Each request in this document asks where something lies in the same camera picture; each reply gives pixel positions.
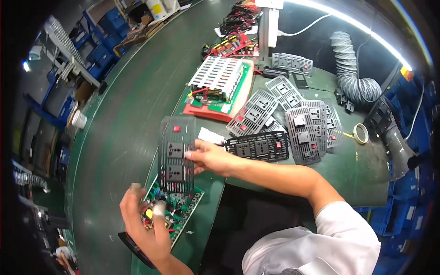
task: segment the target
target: red circuit board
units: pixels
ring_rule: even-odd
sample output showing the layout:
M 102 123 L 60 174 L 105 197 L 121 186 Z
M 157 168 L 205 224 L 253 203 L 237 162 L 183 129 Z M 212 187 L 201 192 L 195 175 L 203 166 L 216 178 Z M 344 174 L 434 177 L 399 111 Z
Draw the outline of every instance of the red circuit board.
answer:
M 214 45 L 211 49 L 211 54 L 219 57 L 228 57 L 249 45 L 252 45 L 252 42 L 244 33 L 232 34 L 227 38 L 225 37 L 221 43 Z

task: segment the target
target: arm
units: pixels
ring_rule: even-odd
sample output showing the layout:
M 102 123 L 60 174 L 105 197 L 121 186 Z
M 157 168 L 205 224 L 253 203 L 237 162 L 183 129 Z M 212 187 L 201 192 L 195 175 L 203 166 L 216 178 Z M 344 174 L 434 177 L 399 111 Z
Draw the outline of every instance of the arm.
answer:
M 147 230 L 140 219 L 140 212 L 146 207 L 146 202 L 139 204 L 146 194 L 139 183 L 133 183 L 122 198 L 122 219 L 127 234 L 138 245 L 142 252 L 150 259 L 163 275 L 194 275 L 184 263 L 171 255 L 171 240 L 163 216 L 154 215 L 154 228 Z
M 243 159 L 220 147 L 197 139 L 197 151 L 187 152 L 195 161 L 195 173 L 211 170 L 222 176 L 233 176 L 274 191 L 308 199 L 316 216 L 331 202 L 344 201 L 338 192 L 315 170 L 301 165 L 277 165 Z

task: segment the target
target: hand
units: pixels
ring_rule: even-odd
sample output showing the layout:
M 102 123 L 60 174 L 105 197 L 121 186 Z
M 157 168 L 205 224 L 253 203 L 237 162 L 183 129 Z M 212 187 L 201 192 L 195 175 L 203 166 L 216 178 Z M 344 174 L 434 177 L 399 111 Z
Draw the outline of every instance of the hand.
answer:
M 196 151 L 185 152 L 185 157 L 194 161 L 194 174 L 209 170 L 217 175 L 228 177 L 231 176 L 232 169 L 243 161 L 221 147 L 201 139 L 195 140 L 195 147 Z
M 148 259 L 160 269 L 160 266 L 167 265 L 170 260 L 171 240 L 163 216 L 153 216 L 153 229 L 147 230 L 142 224 L 140 212 L 147 206 L 147 202 L 142 204 L 139 202 L 146 193 L 144 188 L 140 188 L 139 183 L 132 183 L 122 198 L 119 208 L 127 234 Z

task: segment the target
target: green circuit board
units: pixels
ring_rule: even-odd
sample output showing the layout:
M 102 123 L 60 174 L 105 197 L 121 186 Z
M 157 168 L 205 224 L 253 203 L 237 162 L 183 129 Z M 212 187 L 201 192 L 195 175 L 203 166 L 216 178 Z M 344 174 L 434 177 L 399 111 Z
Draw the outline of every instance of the green circuit board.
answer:
M 183 193 L 165 193 L 159 188 L 157 176 L 149 188 L 144 201 L 149 205 L 142 210 L 141 219 L 144 227 L 152 229 L 154 227 L 152 208 L 158 200 L 166 202 L 165 208 L 165 226 L 168 228 L 171 238 L 171 248 L 176 243 L 180 234 L 183 232 L 188 220 L 194 213 L 199 201 L 203 197 L 204 191 L 194 186 L 190 194 Z
M 243 62 L 242 74 L 240 75 L 240 79 L 238 81 L 237 87 L 235 88 L 235 91 L 232 94 L 231 101 L 225 102 L 225 101 L 213 99 L 209 102 L 208 110 L 229 114 L 231 112 L 232 106 L 234 105 L 235 98 L 238 95 L 237 91 L 240 91 L 240 89 L 241 89 L 241 87 L 247 77 L 247 74 L 249 73 L 250 68 L 251 68 L 251 65 L 249 65 L 246 62 Z M 188 87 L 186 90 L 186 93 L 185 93 L 186 95 L 184 96 L 182 102 L 191 104 L 196 107 L 201 107 L 203 104 L 200 101 L 195 100 L 194 97 L 188 97 L 188 94 L 190 92 L 191 92 L 190 88 Z

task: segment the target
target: tape roll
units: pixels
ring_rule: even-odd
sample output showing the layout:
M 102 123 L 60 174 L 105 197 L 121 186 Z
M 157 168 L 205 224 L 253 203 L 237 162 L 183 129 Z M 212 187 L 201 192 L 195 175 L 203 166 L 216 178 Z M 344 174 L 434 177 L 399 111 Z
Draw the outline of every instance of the tape roll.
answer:
M 359 138 L 359 136 L 357 135 L 357 128 L 361 128 L 363 133 L 365 134 L 365 140 L 361 140 Z M 358 123 L 355 125 L 355 127 L 353 128 L 353 136 L 355 137 L 355 140 L 359 143 L 359 144 L 365 144 L 368 141 L 368 131 L 367 128 L 364 126 L 364 124 L 362 123 Z

